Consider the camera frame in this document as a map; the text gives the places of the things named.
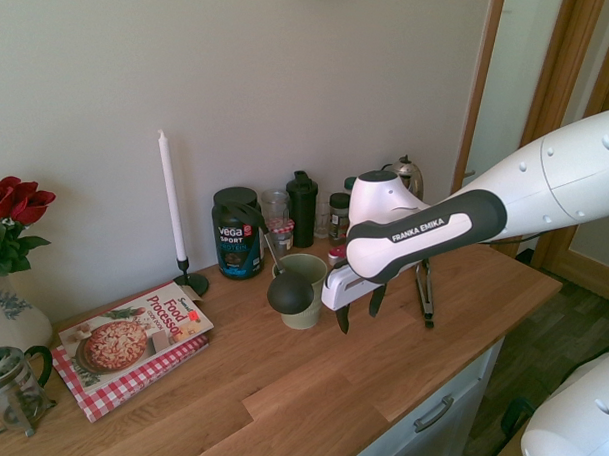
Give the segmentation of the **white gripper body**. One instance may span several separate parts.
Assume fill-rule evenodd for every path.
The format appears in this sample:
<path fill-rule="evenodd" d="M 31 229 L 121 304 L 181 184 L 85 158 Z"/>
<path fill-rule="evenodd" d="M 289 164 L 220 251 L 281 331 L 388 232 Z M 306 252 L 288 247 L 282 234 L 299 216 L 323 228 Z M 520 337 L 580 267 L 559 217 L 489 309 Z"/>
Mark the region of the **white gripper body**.
<path fill-rule="evenodd" d="M 337 311 L 380 286 L 358 276 L 350 267 L 334 267 L 322 287 L 321 300 L 327 308 Z"/>

